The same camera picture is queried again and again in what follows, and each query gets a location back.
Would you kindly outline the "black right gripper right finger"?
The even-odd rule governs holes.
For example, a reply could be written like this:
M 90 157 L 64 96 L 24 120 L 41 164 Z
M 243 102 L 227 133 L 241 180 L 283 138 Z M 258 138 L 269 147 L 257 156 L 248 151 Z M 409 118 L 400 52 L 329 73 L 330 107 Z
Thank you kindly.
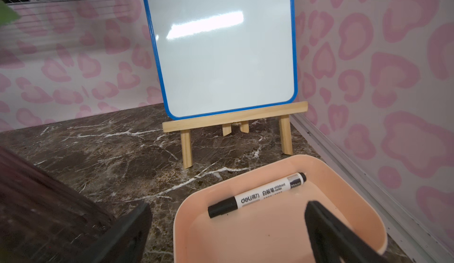
M 318 201 L 308 202 L 305 223 L 317 263 L 387 261 Z

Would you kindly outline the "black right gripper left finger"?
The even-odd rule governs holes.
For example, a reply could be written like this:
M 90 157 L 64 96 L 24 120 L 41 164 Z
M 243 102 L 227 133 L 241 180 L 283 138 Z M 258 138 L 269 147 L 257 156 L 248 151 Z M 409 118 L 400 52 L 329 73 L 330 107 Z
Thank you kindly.
M 139 263 L 152 223 L 150 205 L 143 202 L 118 219 L 99 240 L 79 255 L 81 263 Z

